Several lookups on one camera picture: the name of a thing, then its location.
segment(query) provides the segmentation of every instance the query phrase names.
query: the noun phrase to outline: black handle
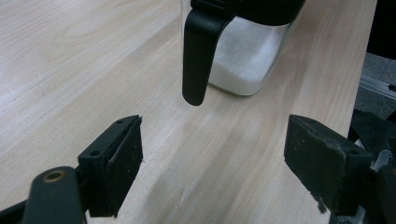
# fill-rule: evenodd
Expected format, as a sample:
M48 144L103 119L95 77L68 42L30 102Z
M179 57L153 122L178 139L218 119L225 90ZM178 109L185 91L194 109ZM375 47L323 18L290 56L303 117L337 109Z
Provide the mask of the black handle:
M235 17L241 0L192 0L184 28L183 97L200 105L215 57L216 45L227 24Z

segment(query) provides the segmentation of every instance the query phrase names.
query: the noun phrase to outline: light wood surface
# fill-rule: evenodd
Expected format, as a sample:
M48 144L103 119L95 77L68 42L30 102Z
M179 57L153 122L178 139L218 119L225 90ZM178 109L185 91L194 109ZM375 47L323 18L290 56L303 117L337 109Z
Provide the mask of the light wood surface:
M256 95L181 96L178 0L0 1L0 210L143 116L145 162L119 218L89 223L327 223L283 159L290 113L347 134L375 0L307 0Z

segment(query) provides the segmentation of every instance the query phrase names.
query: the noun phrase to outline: wood grain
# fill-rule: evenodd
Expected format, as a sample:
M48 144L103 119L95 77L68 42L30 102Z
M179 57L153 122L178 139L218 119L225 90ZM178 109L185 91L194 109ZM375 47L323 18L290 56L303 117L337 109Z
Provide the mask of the wood grain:
M307 0L262 90L181 96L178 0L0 2L0 209L116 119L143 116L145 162L119 218L327 223L283 162L288 115L345 135L375 0Z

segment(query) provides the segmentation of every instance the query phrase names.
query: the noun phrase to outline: wooden table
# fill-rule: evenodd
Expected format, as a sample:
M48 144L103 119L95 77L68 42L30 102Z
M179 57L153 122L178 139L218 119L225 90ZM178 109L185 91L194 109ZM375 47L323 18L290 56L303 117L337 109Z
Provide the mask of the wooden table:
M346 135L375 0L307 0L262 90L181 96L178 0L0 1L0 210L143 116L145 162L119 218L89 223L327 223L283 158L290 113Z

